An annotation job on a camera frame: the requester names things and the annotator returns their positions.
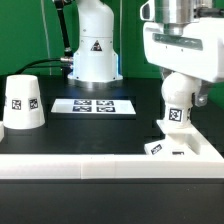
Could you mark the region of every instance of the green backdrop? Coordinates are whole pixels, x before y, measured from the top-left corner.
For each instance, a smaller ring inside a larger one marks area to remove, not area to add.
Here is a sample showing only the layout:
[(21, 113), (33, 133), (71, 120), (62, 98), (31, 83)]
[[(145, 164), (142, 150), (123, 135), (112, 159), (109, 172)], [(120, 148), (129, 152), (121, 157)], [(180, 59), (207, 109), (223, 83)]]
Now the green backdrop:
[[(102, 0), (115, 14), (114, 49), (120, 55), (125, 77), (160, 78), (158, 67), (147, 63), (143, 50), (143, 22), (139, 9), (146, 0), (123, 0), (120, 35), (120, 0)], [(57, 12), (52, 0), (44, 0), (46, 24), (52, 58), (63, 55), (63, 43)], [(223, 0), (216, 0), (224, 7)], [(72, 49), (78, 48), (79, 21), (75, 2), (64, 9)], [(41, 0), (1, 1), (0, 74), (13, 73), (25, 64), (47, 58), (47, 46), (41, 13)], [(49, 74), (48, 70), (28, 70), (29, 74)], [(224, 84), (216, 84), (209, 97), (224, 108)]]

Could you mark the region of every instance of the black table surface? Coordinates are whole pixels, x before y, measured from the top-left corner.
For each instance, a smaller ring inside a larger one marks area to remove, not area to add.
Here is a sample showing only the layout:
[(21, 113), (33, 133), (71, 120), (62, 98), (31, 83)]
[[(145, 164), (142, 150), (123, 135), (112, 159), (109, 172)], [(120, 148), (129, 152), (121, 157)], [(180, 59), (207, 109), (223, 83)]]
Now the black table surface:
[[(46, 123), (32, 130), (5, 128), (1, 154), (144, 154), (164, 136), (161, 81), (125, 79), (123, 85), (87, 91), (63, 78), (39, 77)], [(3, 115), (5, 78), (1, 78)], [(52, 114), (55, 98), (129, 99), (136, 116)], [(192, 110), (192, 123), (222, 154), (224, 111), (212, 102)], [(223, 180), (1, 180), (0, 223), (221, 224)]]

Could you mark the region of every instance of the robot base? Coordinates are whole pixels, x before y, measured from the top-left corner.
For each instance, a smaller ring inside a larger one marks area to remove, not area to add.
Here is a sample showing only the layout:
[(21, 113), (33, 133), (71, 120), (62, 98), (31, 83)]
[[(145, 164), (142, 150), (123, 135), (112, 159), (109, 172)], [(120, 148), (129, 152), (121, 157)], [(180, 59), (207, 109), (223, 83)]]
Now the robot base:
[(68, 78), (69, 85), (74, 85), (86, 89), (107, 89), (107, 88), (119, 87), (122, 85), (122, 81), (123, 81), (122, 76), (121, 79), (117, 79), (111, 82), (87, 82)]

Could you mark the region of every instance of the white cup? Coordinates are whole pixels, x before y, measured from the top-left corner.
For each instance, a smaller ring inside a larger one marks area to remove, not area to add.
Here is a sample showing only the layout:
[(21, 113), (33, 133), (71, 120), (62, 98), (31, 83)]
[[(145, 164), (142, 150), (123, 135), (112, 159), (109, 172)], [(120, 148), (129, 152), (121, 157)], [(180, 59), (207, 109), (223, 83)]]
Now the white cup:
[(3, 124), (12, 129), (31, 129), (45, 123), (36, 76), (7, 77)]

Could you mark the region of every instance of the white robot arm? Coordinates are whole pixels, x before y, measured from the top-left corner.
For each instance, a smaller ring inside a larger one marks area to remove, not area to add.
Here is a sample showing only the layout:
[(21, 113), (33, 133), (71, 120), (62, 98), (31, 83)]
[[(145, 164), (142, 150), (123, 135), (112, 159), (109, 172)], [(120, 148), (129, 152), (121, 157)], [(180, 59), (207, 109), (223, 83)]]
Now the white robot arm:
[(148, 154), (161, 148), (156, 154), (197, 156), (204, 146), (212, 148), (190, 122), (192, 95), (204, 106), (212, 83), (224, 81), (224, 19), (211, 18), (224, 13), (211, 6), (211, 0), (149, 0), (141, 7), (145, 55), (163, 71), (166, 104), (157, 121), (166, 138), (146, 144)]
[(114, 14), (100, 0), (76, 0), (79, 12), (79, 49), (73, 56), (70, 84), (87, 88), (117, 85), (118, 55), (113, 50)]

